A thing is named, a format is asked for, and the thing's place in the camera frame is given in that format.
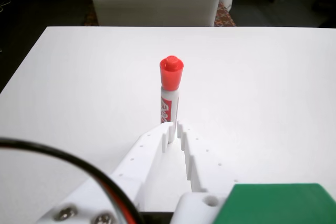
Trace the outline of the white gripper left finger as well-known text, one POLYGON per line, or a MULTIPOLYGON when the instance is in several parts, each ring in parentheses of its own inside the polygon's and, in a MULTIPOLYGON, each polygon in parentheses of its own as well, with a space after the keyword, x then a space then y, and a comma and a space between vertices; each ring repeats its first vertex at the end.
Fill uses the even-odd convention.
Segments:
MULTIPOLYGON (((174 137, 173 132, 173 123, 165 122, 142 134, 109 175, 137 210, 144 210, 145 192, 168 142, 174 137)), ((125 222, 93 179, 87 180, 37 220, 37 223, 125 222)))

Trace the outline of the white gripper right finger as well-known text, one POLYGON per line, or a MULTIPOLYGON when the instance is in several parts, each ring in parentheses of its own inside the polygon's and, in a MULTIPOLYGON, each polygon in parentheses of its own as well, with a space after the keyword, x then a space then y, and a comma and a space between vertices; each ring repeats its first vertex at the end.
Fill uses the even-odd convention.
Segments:
POLYGON ((214 223, 237 176, 188 123, 177 122, 177 136, 191 192, 179 199, 171 223, 214 223))

